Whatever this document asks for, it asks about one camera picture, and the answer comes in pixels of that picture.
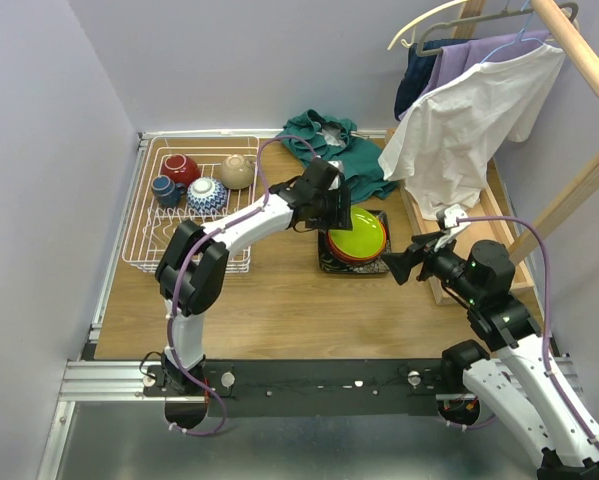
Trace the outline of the purple shirt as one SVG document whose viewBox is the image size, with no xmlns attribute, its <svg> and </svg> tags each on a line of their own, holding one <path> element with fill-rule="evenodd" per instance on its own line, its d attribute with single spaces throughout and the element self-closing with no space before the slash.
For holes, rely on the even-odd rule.
<svg viewBox="0 0 599 480">
<path fill-rule="evenodd" d="M 480 61 L 488 55 L 493 49 L 511 42 L 515 34 L 501 35 L 494 37 L 487 37 L 481 39 L 467 40 L 470 45 L 468 53 L 468 60 L 466 65 L 466 71 L 468 71 L 473 65 L 480 63 Z M 487 62 L 500 63 L 508 62 L 523 55 L 529 54 L 530 52 L 540 49 L 538 41 L 530 40 L 517 43 L 504 50 L 499 51 L 496 55 L 491 57 Z"/>
</svg>

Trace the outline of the navy blue garment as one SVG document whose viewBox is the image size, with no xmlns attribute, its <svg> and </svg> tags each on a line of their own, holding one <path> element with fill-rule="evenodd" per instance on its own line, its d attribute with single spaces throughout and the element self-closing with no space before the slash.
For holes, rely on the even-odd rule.
<svg viewBox="0 0 599 480">
<path fill-rule="evenodd" d="M 397 89 L 396 120 L 401 120 L 421 95 L 447 84 L 466 70 L 470 45 L 465 39 L 427 41 L 424 50 L 441 50 L 430 56 L 419 56 L 417 46 L 415 43 L 408 53 L 408 66 Z"/>
</svg>

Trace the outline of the grey clothes hanger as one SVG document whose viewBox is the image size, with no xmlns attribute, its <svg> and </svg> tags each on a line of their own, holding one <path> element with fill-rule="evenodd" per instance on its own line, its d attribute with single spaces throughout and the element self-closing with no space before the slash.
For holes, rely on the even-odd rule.
<svg viewBox="0 0 599 480">
<path fill-rule="evenodd" d="M 476 25 L 479 23 L 484 23 L 484 22 L 489 22 L 489 21 L 494 21 L 494 20 L 499 20 L 499 19 L 531 15 L 534 13 L 535 13 L 535 9 L 530 8 L 530 7 L 524 8 L 524 9 L 519 9 L 519 10 L 504 9 L 501 12 L 496 13 L 496 14 L 480 15 L 480 16 L 469 17 L 469 18 L 456 19 L 456 20 L 453 20 L 450 22 L 440 22 L 440 23 L 433 24 L 423 33 L 421 41 L 417 44 L 416 54 L 419 57 L 429 57 L 429 56 L 438 55 L 442 52 L 442 50 L 440 48 L 437 48 L 437 49 L 425 49 L 424 48 L 427 36 L 436 30 L 455 29 L 455 28 L 459 28 L 459 27 L 472 26 L 472 25 Z"/>
</svg>

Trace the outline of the cream clothes hanger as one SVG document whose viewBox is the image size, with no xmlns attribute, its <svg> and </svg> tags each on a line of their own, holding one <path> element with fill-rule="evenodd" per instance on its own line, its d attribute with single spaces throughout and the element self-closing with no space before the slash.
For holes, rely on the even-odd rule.
<svg viewBox="0 0 599 480">
<path fill-rule="evenodd" d="M 394 35 L 394 37 L 391 39 L 391 41 L 387 45 L 386 50 L 391 51 L 397 45 L 401 45 L 405 49 L 411 48 L 417 40 L 417 28 L 419 27 L 420 24 L 428 21 L 431 17 L 434 17 L 435 15 L 437 15 L 441 12 L 451 10 L 455 7 L 464 5 L 466 3 L 467 3 L 467 0 L 448 1 L 448 2 L 438 5 L 434 8 L 426 11 L 425 13 L 415 17 L 413 20 L 411 20 L 409 23 L 407 23 L 405 26 L 403 26 Z"/>
</svg>

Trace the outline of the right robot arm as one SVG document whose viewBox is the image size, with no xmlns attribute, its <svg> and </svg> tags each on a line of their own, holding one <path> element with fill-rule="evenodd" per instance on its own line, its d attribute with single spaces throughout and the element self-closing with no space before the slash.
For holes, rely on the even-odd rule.
<svg viewBox="0 0 599 480">
<path fill-rule="evenodd" d="M 442 233 L 416 235 L 402 253 L 382 260 L 398 284 L 413 267 L 454 293 L 476 340 L 442 354 L 439 379 L 467 389 L 522 444 L 540 479 L 599 479 L 599 424 L 573 391 L 527 307 L 511 293 L 515 266 L 506 247 L 476 242 L 467 258 Z"/>
</svg>

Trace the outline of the orange round plate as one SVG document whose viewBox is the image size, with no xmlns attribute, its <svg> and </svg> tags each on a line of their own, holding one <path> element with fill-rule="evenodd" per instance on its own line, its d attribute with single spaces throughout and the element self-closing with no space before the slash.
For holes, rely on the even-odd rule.
<svg viewBox="0 0 599 480">
<path fill-rule="evenodd" d="M 347 253 L 344 253 L 333 243 L 333 241 L 329 235 L 326 236 L 326 243 L 327 243 L 332 255 L 335 258 L 337 258 L 338 260 L 348 263 L 348 264 L 362 265 L 362 264 L 370 263 L 379 258 L 380 254 L 385 251 L 385 248 L 387 246 L 387 239 L 383 240 L 383 243 L 381 244 L 380 248 L 375 252 L 374 255 L 367 256 L 367 257 L 355 257 L 355 256 L 348 255 Z"/>
</svg>

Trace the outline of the black square floral plate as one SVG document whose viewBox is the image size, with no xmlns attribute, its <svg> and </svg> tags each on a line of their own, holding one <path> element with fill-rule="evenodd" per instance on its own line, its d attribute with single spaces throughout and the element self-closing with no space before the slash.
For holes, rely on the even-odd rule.
<svg viewBox="0 0 599 480">
<path fill-rule="evenodd" d="M 384 227 L 386 231 L 386 245 L 382 253 L 391 252 L 390 229 L 388 216 L 384 210 L 370 210 Z M 318 232 L 318 263 L 320 269 L 330 274 L 348 274 L 348 275 L 383 275 L 389 272 L 388 266 L 381 257 L 377 257 L 366 264 L 348 264 L 336 257 L 330 250 L 327 235 L 323 231 Z"/>
</svg>

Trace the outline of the white t-shirt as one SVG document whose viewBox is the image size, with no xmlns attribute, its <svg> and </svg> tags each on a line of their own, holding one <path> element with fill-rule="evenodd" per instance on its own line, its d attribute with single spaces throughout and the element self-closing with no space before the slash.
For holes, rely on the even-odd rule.
<svg viewBox="0 0 599 480">
<path fill-rule="evenodd" d="M 475 64 L 420 97 L 379 156 L 385 180 L 403 182 L 427 220 L 447 206 L 474 207 L 489 160 L 504 141 L 529 137 L 564 59 L 562 49 L 542 45 Z"/>
</svg>

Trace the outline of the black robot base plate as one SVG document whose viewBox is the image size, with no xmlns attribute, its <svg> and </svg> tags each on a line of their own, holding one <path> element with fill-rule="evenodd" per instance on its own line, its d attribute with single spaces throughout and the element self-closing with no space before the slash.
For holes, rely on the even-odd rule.
<svg viewBox="0 0 599 480">
<path fill-rule="evenodd" d="M 476 420 L 480 407 L 442 360 L 210 360 L 183 374 L 163 360 L 148 369 L 149 397 L 175 416 L 437 416 Z"/>
</svg>

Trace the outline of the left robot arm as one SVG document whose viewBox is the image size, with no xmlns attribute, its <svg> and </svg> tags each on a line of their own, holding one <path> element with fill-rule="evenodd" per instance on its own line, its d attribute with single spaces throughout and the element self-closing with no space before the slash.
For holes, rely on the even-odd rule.
<svg viewBox="0 0 599 480">
<path fill-rule="evenodd" d="M 312 160 L 304 172 L 271 186 L 253 204 L 220 220 L 188 220 L 173 234 L 155 277 L 167 311 L 166 382 L 180 395 L 209 388 L 201 379 L 205 312 L 219 298 L 228 262 L 247 247 L 303 223 L 308 229 L 352 228 L 343 163 Z"/>
</svg>

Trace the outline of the green hooded garment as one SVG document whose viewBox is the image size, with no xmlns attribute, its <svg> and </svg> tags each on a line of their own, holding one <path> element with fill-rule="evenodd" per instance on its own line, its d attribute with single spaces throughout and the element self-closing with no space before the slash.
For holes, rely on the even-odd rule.
<svg viewBox="0 0 599 480">
<path fill-rule="evenodd" d="M 396 182 L 384 179 L 378 162 L 382 149 L 358 136 L 357 124 L 348 118 L 322 116 L 309 109 L 289 119 L 278 137 L 304 166 L 313 154 L 325 161 L 341 162 L 352 204 L 373 196 L 385 200 L 397 188 Z"/>
</svg>

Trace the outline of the red bowl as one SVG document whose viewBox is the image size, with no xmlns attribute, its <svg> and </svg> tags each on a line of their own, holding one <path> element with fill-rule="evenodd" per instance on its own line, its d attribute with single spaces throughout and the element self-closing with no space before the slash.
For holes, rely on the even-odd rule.
<svg viewBox="0 0 599 480">
<path fill-rule="evenodd" d="M 173 180 L 176 184 L 190 186 L 201 177 L 197 163 L 186 155 L 174 154 L 165 158 L 160 173 Z"/>
</svg>

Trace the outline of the green round plate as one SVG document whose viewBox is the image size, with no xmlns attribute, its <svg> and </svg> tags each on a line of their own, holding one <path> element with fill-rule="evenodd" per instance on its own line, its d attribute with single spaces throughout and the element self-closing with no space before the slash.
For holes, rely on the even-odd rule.
<svg viewBox="0 0 599 480">
<path fill-rule="evenodd" d="M 333 243 L 344 253 L 355 257 L 374 255 L 386 238 L 386 231 L 381 222 L 368 210 L 351 207 L 353 229 L 329 230 Z"/>
</svg>

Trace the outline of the blue mug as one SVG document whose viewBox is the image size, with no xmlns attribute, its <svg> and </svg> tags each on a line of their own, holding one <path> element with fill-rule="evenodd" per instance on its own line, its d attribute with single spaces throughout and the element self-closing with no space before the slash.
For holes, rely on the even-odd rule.
<svg viewBox="0 0 599 480">
<path fill-rule="evenodd" d="M 187 187 L 176 183 L 166 175 L 155 177 L 150 184 L 151 191 L 157 203 L 165 209 L 177 208 Z"/>
</svg>

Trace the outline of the blue white patterned bowl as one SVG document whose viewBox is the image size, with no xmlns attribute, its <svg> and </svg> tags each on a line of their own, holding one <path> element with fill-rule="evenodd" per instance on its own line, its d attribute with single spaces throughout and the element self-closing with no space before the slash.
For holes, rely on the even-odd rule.
<svg viewBox="0 0 599 480">
<path fill-rule="evenodd" d="M 215 178 L 200 177 L 189 185 L 186 200 L 197 215 L 216 215 L 228 201 L 228 190 Z"/>
</svg>

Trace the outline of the beige ceramic bowl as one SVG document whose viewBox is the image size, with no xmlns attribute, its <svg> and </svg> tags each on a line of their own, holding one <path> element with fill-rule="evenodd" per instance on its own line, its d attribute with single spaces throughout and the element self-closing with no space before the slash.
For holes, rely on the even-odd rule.
<svg viewBox="0 0 599 480">
<path fill-rule="evenodd" d="M 226 157 L 219 168 L 219 180 L 230 190 L 250 187 L 255 179 L 255 162 L 240 154 Z"/>
</svg>

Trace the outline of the light blue clothes hanger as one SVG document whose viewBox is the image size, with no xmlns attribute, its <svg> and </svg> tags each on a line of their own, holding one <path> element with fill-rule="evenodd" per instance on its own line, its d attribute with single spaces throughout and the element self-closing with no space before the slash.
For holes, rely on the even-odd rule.
<svg viewBox="0 0 599 480">
<path fill-rule="evenodd" d="M 527 28 L 530 26 L 530 23 L 532 21 L 532 17 L 534 16 L 534 11 L 531 11 L 527 20 L 525 21 L 525 23 L 523 24 L 523 27 L 517 32 L 517 34 L 515 35 L 515 37 L 513 38 L 513 40 L 511 42 L 508 42 L 506 44 L 503 44 L 501 46 L 498 46 L 497 48 L 493 49 L 488 55 L 486 55 L 481 61 L 480 63 L 483 64 L 485 62 L 487 62 L 491 57 L 493 57 L 494 55 L 496 55 L 499 51 L 504 50 L 512 45 L 515 45 L 517 43 L 520 42 L 524 42 L 523 36 L 527 30 Z"/>
</svg>

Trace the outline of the aluminium table rail frame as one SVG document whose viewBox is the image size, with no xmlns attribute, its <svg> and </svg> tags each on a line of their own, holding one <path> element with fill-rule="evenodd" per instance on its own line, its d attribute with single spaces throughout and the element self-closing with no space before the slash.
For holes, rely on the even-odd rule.
<svg viewBox="0 0 599 480">
<path fill-rule="evenodd" d="M 461 433 L 432 418 L 354 416 L 232 420 L 218 436 L 168 430 L 140 388 L 138 360 L 164 342 L 154 278 L 118 260 L 93 342 L 64 374 L 40 469 L 43 479 L 531 479 L 502 426 Z M 421 284 L 334 275 L 313 234 L 256 245 L 230 275 L 206 325 L 214 357 L 435 356 L 469 333 L 463 313 Z"/>
</svg>

